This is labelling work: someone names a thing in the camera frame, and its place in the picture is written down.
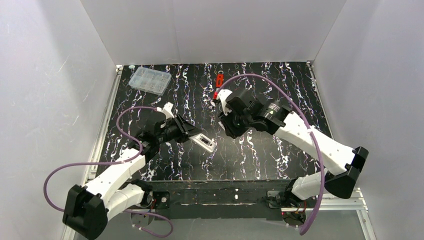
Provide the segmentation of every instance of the white rectangular object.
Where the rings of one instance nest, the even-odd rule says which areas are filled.
[[[133,89],[162,96],[171,81],[171,74],[140,66],[129,80]]]

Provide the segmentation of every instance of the cable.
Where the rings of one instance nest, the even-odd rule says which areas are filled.
[[[151,235],[153,235],[153,236],[155,236],[155,237],[158,237],[158,238],[166,238],[166,237],[168,237],[169,235],[171,235],[171,234],[172,234],[172,232],[174,231],[174,225],[173,225],[172,221],[171,221],[171,220],[169,220],[168,218],[166,218],[166,217],[162,216],[162,215],[159,215],[159,214],[156,214],[156,213],[153,213],[153,212],[136,211],[136,210],[131,210],[131,209],[127,209],[127,210],[125,210],[125,212],[126,212],[126,213],[130,213],[130,214],[149,215],[149,216],[157,217],[157,218],[160,218],[160,219],[163,219],[163,220],[167,221],[167,222],[169,223],[169,226],[171,227],[171,230],[170,230],[167,234],[164,234],[164,235],[157,234],[157,233],[155,233],[155,232],[153,232],[153,231],[151,231],[151,230],[149,230],[149,229],[147,229],[147,228],[144,228],[144,227],[142,227],[142,226],[139,226],[139,225],[133,224],[133,226],[136,226],[136,227],[137,227],[137,228],[139,228],[140,230],[143,230],[143,231],[145,231],[145,232],[147,232],[147,233],[149,233],[149,234],[151,234]]]
[[[136,159],[140,154],[142,154],[142,151],[143,151],[143,145],[142,145],[142,143],[137,139],[137,138],[135,138],[135,137],[133,137],[133,136],[131,136],[131,135],[129,135],[128,133],[126,133],[124,130],[122,130],[122,128],[119,126],[120,124],[119,124],[119,122],[120,122],[120,120],[121,120],[121,118],[122,118],[122,116],[125,114],[125,113],[127,113],[127,112],[129,112],[129,111],[131,111],[131,110],[135,110],[135,109],[148,109],[148,110],[154,110],[154,111],[156,111],[156,108],[155,107],[150,107],[150,106],[134,106],[134,107],[130,107],[130,108],[128,108],[128,109],[126,109],[126,110],[124,110],[123,112],[121,112],[119,115],[118,115],[118,117],[117,117],[117,119],[116,119],[116,128],[119,130],[119,132],[123,135],[123,136],[125,136],[125,137],[127,137],[127,138],[129,138],[129,139],[131,139],[131,140],[133,140],[133,141],[135,141],[139,146],[140,146],[140,150],[137,152],[137,154],[135,154],[134,156],[132,156],[132,157],[130,157],[130,158],[128,158],[127,160],[124,160],[124,161],[112,161],[112,162],[75,162],[75,163],[69,163],[69,164],[65,164],[65,165],[63,165],[63,166],[60,166],[60,167],[58,167],[58,168],[56,168],[55,170],[53,170],[46,178],[45,178],[45,181],[44,181],[44,185],[43,185],[43,188],[42,188],[42,190],[43,190],[43,193],[44,193],[44,198],[45,198],[45,200],[47,201],[47,203],[52,207],[52,208],[54,208],[54,209],[56,209],[56,210],[58,210],[58,211],[60,211],[60,212],[64,212],[65,210],[63,209],[63,208],[60,208],[60,207],[58,207],[57,205],[55,205],[53,202],[52,202],[52,200],[50,200],[50,198],[49,198],[49,195],[48,195],[48,193],[47,193],[47,185],[48,185],[48,183],[49,183],[49,180],[50,180],[50,178],[55,174],[55,173],[57,173],[58,171],[60,171],[60,170],[62,170],[62,169],[66,169],[66,168],[69,168],[69,167],[74,167],[74,166],[93,166],[93,165],[99,165],[99,166],[110,166],[110,165],[117,165],[117,164],[122,164],[122,163],[126,163],[126,162],[129,162],[129,161],[132,161],[132,160],[134,160],[134,159]],[[171,222],[171,220],[169,220],[168,218],[166,218],[166,217],[164,217],[164,216],[162,216],[162,215],[159,215],[159,214],[156,214],[156,213],[151,213],[151,212],[143,212],[143,213],[140,213],[140,212],[137,212],[137,211],[133,211],[133,210],[125,210],[125,212],[128,212],[128,213],[134,213],[134,214],[145,214],[145,215],[151,215],[151,216],[154,216],[154,217],[157,217],[157,218],[160,218],[160,219],[163,219],[163,220],[165,220],[165,221],[167,221],[168,223],[169,223],[169,225],[171,226],[171,230],[169,231],[169,233],[167,233],[167,234],[165,234],[165,235],[160,235],[160,234],[157,234],[157,233],[154,233],[154,232],[152,232],[152,231],[150,231],[150,230],[148,230],[148,229],[145,229],[145,228],[142,228],[144,231],[146,231],[147,233],[149,233],[149,234],[151,234],[151,235],[153,235],[153,236],[155,236],[155,237],[158,237],[158,238],[165,238],[165,237],[168,237],[172,232],[173,232],[173,230],[174,230],[174,226],[173,226],[173,224],[172,224],[172,222]]]
[[[301,111],[301,109],[295,104],[295,102],[293,102],[293,100],[281,89],[279,88],[273,81],[269,80],[268,78],[258,75],[258,74],[253,74],[253,73],[245,73],[245,74],[240,74],[240,75],[236,75],[231,77],[230,79],[228,79],[227,81],[225,81],[222,86],[218,89],[218,91],[216,91],[217,93],[219,93],[227,84],[229,84],[230,82],[239,79],[241,77],[256,77],[256,78],[260,78],[266,82],[268,82],[271,86],[273,86],[274,88],[276,88],[287,100],[288,102],[293,106],[293,108],[296,110],[296,112],[299,114],[300,118],[303,120],[306,128],[308,130],[311,129],[311,126],[308,123],[308,120],[306,119],[304,113]],[[319,194],[318,194],[318,198],[316,200],[316,204],[313,207],[312,213],[310,214],[310,216],[307,218],[306,222],[302,225],[302,227],[300,228],[300,235],[304,235],[309,228],[312,225],[312,222],[314,222],[315,218],[317,217],[318,214],[318,210],[320,209],[321,206],[321,201],[323,200],[323,194],[324,194],[324,183],[325,183],[325,174],[324,174],[324,162],[323,162],[323,156],[321,154],[321,150],[320,147],[318,146],[318,142],[317,139],[315,138],[314,132],[310,132],[310,137],[312,138],[313,144],[315,145],[316,148],[316,153],[318,155],[318,162],[319,162],[319,171],[321,173],[321,183],[320,183],[320,187],[319,187]]]

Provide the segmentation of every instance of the plastic box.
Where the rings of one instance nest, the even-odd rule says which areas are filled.
[[[129,80],[133,89],[162,96],[171,81],[171,74],[140,66]]]

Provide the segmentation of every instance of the purple hose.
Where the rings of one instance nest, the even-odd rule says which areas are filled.
[[[226,80],[222,84],[222,86],[218,89],[217,93],[219,93],[227,84],[229,84],[230,82],[232,82],[232,81],[234,81],[238,78],[241,78],[241,77],[257,77],[257,78],[260,78],[260,79],[268,82],[270,85],[272,85],[274,88],[276,88],[288,100],[288,102],[293,106],[293,108],[299,114],[300,118],[303,120],[306,128],[311,129],[311,126],[309,125],[308,120],[306,119],[306,117],[305,117],[304,113],[301,111],[301,109],[293,102],[293,100],[281,88],[279,88],[275,83],[273,83],[273,81],[269,80],[268,78],[266,78],[264,76],[261,76],[261,75],[258,75],[258,74],[253,74],[253,73],[246,73],[246,74],[240,74],[240,75],[237,75],[237,76],[233,76],[230,79]],[[318,210],[320,209],[321,201],[323,200],[323,194],[324,194],[325,178],[324,178],[323,155],[321,154],[321,150],[320,150],[320,147],[318,146],[317,139],[315,138],[315,135],[312,131],[310,132],[310,137],[312,138],[313,144],[315,145],[315,148],[316,148],[316,153],[318,154],[318,162],[319,162],[319,168],[320,168],[319,170],[321,172],[321,184],[320,184],[320,188],[319,188],[318,199],[316,200],[316,204],[313,207],[312,213],[307,218],[305,223],[300,227],[300,235],[301,236],[304,235],[309,230],[309,228],[312,225],[312,222],[314,222],[315,218],[317,217]]]
[[[119,114],[118,118],[116,119],[116,128],[120,131],[120,133],[121,133],[122,135],[124,135],[125,137],[127,137],[127,138],[129,138],[129,139],[131,139],[131,140],[135,141],[135,142],[136,142],[136,143],[140,146],[140,150],[138,151],[138,153],[137,153],[136,155],[134,155],[134,156],[132,156],[132,157],[128,158],[127,160],[122,161],[122,162],[124,162],[124,163],[126,163],[126,162],[129,162],[129,161],[132,161],[132,160],[136,159],[136,158],[137,158],[140,154],[142,154],[142,150],[143,150],[143,145],[142,145],[142,143],[141,143],[141,142],[140,142],[137,138],[135,138],[135,137],[133,137],[133,136],[129,135],[128,133],[126,133],[126,132],[125,132],[124,130],[122,130],[122,128],[119,126],[119,122],[120,122],[120,120],[121,120],[122,116],[123,116],[125,113],[127,113],[128,111],[135,110],[135,109],[150,109],[150,110],[154,110],[154,111],[156,110],[156,108],[155,108],[155,107],[150,107],[150,106],[134,106],[134,107],[130,107],[130,108],[126,109],[125,111],[121,112],[121,114]],[[62,169],[66,169],[66,168],[74,167],[74,166],[93,166],[93,165],[109,166],[109,165],[122,164],[122,162],[121,162],[121,161],[111,161],[111,162],[75,162],[75,163],[69,163],[69,164],[65,164],[65,165],[63,165],[63,166],[60,166],[60,167],[56,168],[55,170],[53,170],[53,171],[52,171],[52,172],[51,172],[51,173],[50,173],[50,174],[46,177],[46,179],[45,179],[45,181],[44,181],[43,188],[42,188],[42,191],[43,191],[43,193],[44,193],[44,198],[45,198],[45,200],[47,201],[47,203],[48,203],[48,204],[49,204],[52,208],[54,208],[54,209],[56,209],[56,210],[58,210],[58,211],[60,211],[60,212],[63,212],[63,211],[64,211],[64,209],[63,209],[63,208],[60,208],[60,207],[58,207],[58,206],[56,206],[56,205],[52,202],[52,200],[50,200],[49,195],[47,194],[47,184],[49,183],[50,178],[51,178],[51,177],[52,177],[55,173],[57,173],[58,171],[60,171],[60,170],[62,170]],[[159,235],[159,234],[156,234],[156,233],[154,233],[154,232],[152,232],[152,231],[150,231],[150,230],[148,230],[148,229],[144,229],[144,228],[143,228],[143,230],[144,230],[144,231],[148,232],[149,234],[151,234],[151,235],[153,235],[153,236],[156,236],[156,237],[159,237],[159,238],[165,238],[165,237],[169,236],[169,235],[173,232],[173,230],[174,230],[174,226],[173,226],[173,224],[172,224],[171,220],[169,220],[168,218],[166,218],[166,217],[164,217],[164,216],[161,216],[161,215],[159,215],[159,214],[155,214],[155,213],[151,213],[151,212],[149,212],[149,214],[148,214],[148,213],[146,213],[146,212],[140,213],[140,212],[136,212],[136,211],[134,211],[133,213],[135,213],[135,214],[146,214],[146,215],[152,215],[152,216],[155,216],[155,217],[161,218],[161,219],[163,219],[163,220],[167,221],[167,222],[170,224],[170,226],[171,226],[171,230],[170,230],[170,232],[169,232],[168,234],[166,234],[166,235]]]
[[[153,231],[151,231],[147,228],[144,228],[144,227],[141,227],[139,225],[134,224],[137,228],[141,228],[141,230],[148,232],[149,234],[151,234],[155,237],[166,238],[169,235],[171,235],[171,233],[174,231],[174,225],[173,225],[172,221],[169,220],[168,218],[162,216],[162,215],[159,215],[159,214],[156,214],[156,213],[153,213],[153,212],[135,211],[135,210],[131,210],[131,209],[127,209],[127,210],[125,210],[125,212],[131,213],[131,214],[149,215],[149,216],[157,217],[157,218],[160,218],[160,219],[167,221],[169,223],[169,225],[171,226],[171,230],[167,234],[164,234],[164,235],[157,234],[157,233],[155,233],[155,232],[153,232]]]

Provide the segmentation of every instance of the purple cable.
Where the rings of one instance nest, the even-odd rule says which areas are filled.
[[[279,88],[275,83],[273,83],[273,81],[269,80],[268,78],[258,75],[258,74],[253,74],[253,73],[245,73],[245,74],[240,74],[240,75],[236,75],[231,77],[230,79],[226,80],[222,86],[218,89],[217,93],[219,93],[227,84],[229,84],[230,82],[241,78],[241,77],[257,77],[260,78],[262,80],[265,80],[266,82],[268,82],[269,84],[271,84],[274,88],[276,88],[287,100],[288,102],[293,106],[293,108],[296,110],[296,112],[299,114],[300,118],[303,120],[305,126],[307,129],[311,129],[311,126],[308,123],[308,120],[306,119],[304,113],[301,111],[301,109],[293,102],[293,100],[281,89]],[[317,139],[315,138],[314,133],[311,131],[310,132],[310,137],[312,138],[313,144],[315,145],[316,148],[316,153],[318,154],[318,162],[319,162],[319,170],[321,172],[321,184],[320,184],[320,188],[319,188],[319,195],[318,195],[318,199],[316,200],[316,204],[313,207],[312,213],[310,214],[310,216],[308,217],[308,219],[305,221],[305,223],[300,227],[300,235],[304,235],[309,228],[312,225],[312,222],[314,222],[315,218],[317,217],[318,214],[318,210],[320,209],[321,206],[321,201],[323,200],[323,194],[324,194],[324,182],[325,182],[325,178],[324,178],[324,163],[323,163],[323,155],[321,154],[321,150],[320,147],[318,146],[318,142]]]
[[[137,138],[135,138],[135,137],[133,137],[133,136],[131,136],[131,135],[129,135],[128,133],[126,133],[124,130],[122,130],[122,128],[119,126],[119,122],[120,122],[120,120],[121,120],[121,118],[122,118],[122,116],[125,114],[125,113],[127,113],[127,112],[129,112],[129,111],[131,111],[131,110],[135,110],[135,109],[150,109],[150,110],[154,110],[154,111],[156,111],[156,108],[155,107],[150,107],[150,106],[134,106],[134,107],[130,107],[130,108],[128,108],[128,109],[126,109],[126,110],[124,110],[123,112],[121,112],[120,114],[119,114],[119,116],[118,116],[118,118],[116,119],[116,128],[120,131],[120,133],[122,134],[122,135],[124,135],[125,137],[127,137],[127,138],[129,138],[129,139],[131,139],[131,140],[133,140],[133,141],[135,141],[139,146],[140,146],[140,150],[138,151],[138,153],[136,154],[136,155],[134,155],[134,156],[132,156],[132,157],[130,157],[130,158],[128,158],[127,160],[124,160],[124,161],[111,161],[111,162],[75,162],[75,163],[69,163],[69,164],[65,164],[65,165],[63,165],[63,166],[60,166],[60,167],[58,167],[58,168],[56,168],[55,170],[53,170],[47,177],[46,177],[46,179],[45,179],[45,181],[44,181],[44,185],[43,185],[43,188],[42,188],[42,191],[43,191],[43,193],[44,193],[44,198],[45,198],[45,200],[47,201],[47,203],[52,207],[52,208],[54,208],[54,209],[56,209],[56,210],[58,210],[58,211],[60,211],[60,212],[63,212],[64,211],[64,209],[63,208],[60,208],[60,207],[58,207],[57,205],[55,205],[53,202],[52,202],[52,200],[50,200],[50,198],[49,198],[49,195],[47,194],[47,184],[49,183],[49,180],[50,180],[50,178],[55,174],[55,173],[57,173],[58,171],[60,171],[60,170],[62,170],[62,169],[66,169],[66,168],[69,168],[69,167],[74,167],[74,166],[93,166],[93,165],[101,165],[101,166],[110,166],[110,165],[117,165],[117,164],[122,164],[122,163],[126,163],[126,162],[129,162],[129,161],[132,161],[132,160],[134,160],[134,159],[136,159],[140,154],[142,154],[142,150],[143,150],[143,145],[142,145],[142,143],[137,139]],[[166,218],[166,217],[164,217],[164,216],[161,216],[161,215],[158,215],[158,214],[155,214],[155,213],[149,213],[148,215],[152,215],[152,216],[155,216],[155,217],[158,217],[158,218],[161,218],[161,219],[164,219],[164,220],[166,220],[170,225],[171,225],[171,231],[168,233],[168,234],[166,234],[166,235],[159,235],[159,234],[156,234],[156,233],[154,233],[154,232],[152,232],[152,231],[150,231],[150,230],[148,230],[148,229],[144,229],[143,228],[143,230],[145,230],[146,232],[148,232],[149,234],[151,234],[151,235],[153,235],[153,236],[156,236],[156,237],[159,237],[159,238],[165,238],[165,237],[167,237],[167,236],[169,236],[172,232],[173,232],[173,230],[174,230],[174,226],[172,225],[172,223],[171,223],[171,220],[169,220],[168,218]]]
[[[149,230],[147,228],[144,228],[142,226],[139,226],[139,225],[134,224],[134,226],[136,226],[137,228],[141,228],[141,230],[143,230],[145,232],[148,232],[149,234],[151,234],[151,235],[153,235],[155,237],[166,238],[169,235],[171,235],[172,232],[174,231],[174,225],[173,225],[172,221],[169,220],[168,218],[162,216],[162,215],[159,215],[159,214],[156,214],[156,213],[153,213],[153,212],[135,211],[135,210],[131,210],[131,209],[127,209],[127,210],[125,210],[125,212],[131,213],[131,214],[149,215],[149,216],[157,217],[157,218],[160,218],[160,219],[163,219],[163,220],[167,221],[169,223],[169,225],[171,226],[171,230],[167,234],[164,234],[164,235],[157,234],[157,233],[155,233],[155,232],[153,232],[153,231],[151,231],[151,230]]]

